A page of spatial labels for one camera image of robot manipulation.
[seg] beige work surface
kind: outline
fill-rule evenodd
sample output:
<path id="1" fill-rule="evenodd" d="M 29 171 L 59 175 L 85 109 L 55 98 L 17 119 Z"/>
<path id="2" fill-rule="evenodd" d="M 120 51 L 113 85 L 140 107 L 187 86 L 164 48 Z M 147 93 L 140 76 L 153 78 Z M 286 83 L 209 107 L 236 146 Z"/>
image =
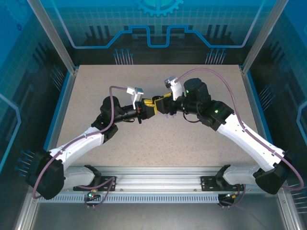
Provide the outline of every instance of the beige work surface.
<path id="1" fill-rule="evenodd" d="M 84 132 L 100 114 L 100 106 L 109 96 L 111 85 L 139 87 L 144 98 L 168 92 L 164 80 L 198 68 L 211 68 L 230 84 L 242 120 L 256 131 L 244 83 L 237 65 L 90 65 L 80 66 L 59 136 L 58 145 Z M 209 72 L 194 72 L 181 80 L 200 78 L 208 86 L 212 99 L 233 107 L 227 88 Z M 125 91 L 113 90 L 120 105 L 131 104 Z M 187 115 L 195 120 L 195 115 Z M 84 154 L 73 164 L 81 166 L 223 166 L 253 165 L 254 160 L 231 140 L 201 123 L 185 121 L 182 113 L 173 119 L 158 113 L 139 125 L 117 123 L 118 132 L 105 144 Z"/>

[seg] robotic arm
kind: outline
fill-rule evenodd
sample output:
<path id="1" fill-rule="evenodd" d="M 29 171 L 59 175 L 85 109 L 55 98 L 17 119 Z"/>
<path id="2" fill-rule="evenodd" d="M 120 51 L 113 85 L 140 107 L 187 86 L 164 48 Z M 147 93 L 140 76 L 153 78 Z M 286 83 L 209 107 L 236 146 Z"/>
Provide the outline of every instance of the robotic arm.
<path id="1" fill-rule="evenodd" d="M 42 169 L 60 151 L 61 154 L 56 157 L 42 176 L 37 192 L 45 199 L 51 199 L 65 188 L 81 184 L 89 187 L 97 186 L 101 183 L 102 178 L 100 172 L 94 167 L 85 165 L 81 169 L 75 169 L 69 166 L 89 150 L 111 139 L 118 130 L 115 123 L 133 122 L 134 119 L 138 119 L 141 124 L 142 120 L 151 118 L 158 111 L 170 115 L 179 111 L 184 114 L 195 114 L 202 124 L 233 140 L 258 163 L 258 166 L 252 167 L 223 166 L 215 176 L 216 183 L 221 189 L 225 190 L 230 184 L 257 184 L 264 191 L 276 194 L 285 182 L 290 169 L 281 159 L 268 151 L 265 145 L 291 162 L 290 157 L 246 125 L 243 129 L 234 111 L 225 103 L 212 100 L 206 84 L 200 79 L 190 79 L 184 83 L 186 96 L 182 92 L 180 82 L 175 82 L 176 80 L 176 77 L 165 80 L 165 85 L 171 92 L 152 99 L 143 99 L 142 89 L 128 87 L 127 93 L 131 94 L 132 105 L 120 107 L 118 99 L 113 97 L 114 122 L 108 130 L 99 133 L 111 121 L 111 100 L 110 97 L 105 98 L 100 107 L 101 114 L 90 128 L 77 137 L 79 140 L 64 150 L 62 149 L 65 145 L 48 152 L 42 150 L 35 153 L 25 178 L 27 183 L 34 187 Z M 247 134 L 248 131 L 261 143 Z"/>

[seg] gear icon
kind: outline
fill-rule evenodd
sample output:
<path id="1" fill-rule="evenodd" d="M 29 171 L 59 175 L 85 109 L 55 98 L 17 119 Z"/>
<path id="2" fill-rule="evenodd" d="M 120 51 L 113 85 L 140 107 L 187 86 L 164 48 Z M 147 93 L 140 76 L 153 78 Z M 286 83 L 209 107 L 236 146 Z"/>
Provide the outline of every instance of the gear icon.
<path id="1" fill-rule="evenodd" d="M 160 17 L 161 14 L 166 16 L 168 13 L 173 13 L 174 9 L 178 10 L 179 4 L 183 3 L 183 0 L 135 0 L 135 3 L 144 13 Z"/>
<path id="2" fill-rule="evenodd" d="M 28 15 L 26 0 L 0 0 L 0 6 L 5 6 L 11 17 L 18 23 Z"/>

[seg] black mounting plate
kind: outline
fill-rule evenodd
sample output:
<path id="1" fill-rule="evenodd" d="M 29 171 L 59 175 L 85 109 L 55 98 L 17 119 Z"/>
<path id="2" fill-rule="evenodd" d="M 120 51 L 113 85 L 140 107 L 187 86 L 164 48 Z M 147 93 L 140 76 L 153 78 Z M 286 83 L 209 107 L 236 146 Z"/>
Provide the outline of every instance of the black mounting plate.
<path id="1" fill-rule="evenodd" d="M 112 176 L 101 176 L 99 184 L 102 184 L 104 181 L 107 181 L 111 177 Z M 107 184 L 105 184 L 104 186 L 101 186 L 97 190 L 100 191 L 100 192 L 107 192 L 111 182 L 112 181 L 108 182 Z M 114 184 L 112 185 L 110 192 L 114 192 L 115 191 L 115 187 L 116 187 L 116 177 L 114 176 Z M 84 189 L 84 188 L 79 188 L 79 187 L 74 187 L 73 190 L 74 191 L 90 191 L 90 189 Z"/>
<path id="2" fill-rule="evenodd" d="M 244 191 L 244 186 L 242 184 L 239 185 L 240 192 Z M 227 184 L 225 189 L 222 189 L 217 183 L 215 176 L 201 176 L 201 190 L 203 192 L 214 191 L 229 191 L 236 192 L 238 191 L 237 185 Z"/>

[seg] transparent enclosure wall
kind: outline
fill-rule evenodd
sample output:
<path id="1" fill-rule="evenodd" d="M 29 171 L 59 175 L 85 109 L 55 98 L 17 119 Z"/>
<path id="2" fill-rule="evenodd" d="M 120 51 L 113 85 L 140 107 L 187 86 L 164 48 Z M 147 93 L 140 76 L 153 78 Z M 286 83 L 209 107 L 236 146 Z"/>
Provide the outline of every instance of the transparent enclosure wall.
<path id="1" fill-rule="evenodd" d="M 243 64 L 275 0 L 42 0 L 80 64 Z"/>
<path id="2" fill-rule="evenodd" d="M 0 228 L 7 230 L 28 188 L 25 153 L 42 149 L 67 70 L 26 1 L 1 1 L 0 22 Z"/>
<path id="3" fill-rule="evenodd" d="M 307 177 L 307 2 L 290 0 L 250 69 L 275 145 L 295 155 Z M 298 180 L 290 179 L 291 184 Z M 293 192 L 307 218 L 307 189 Z"/>

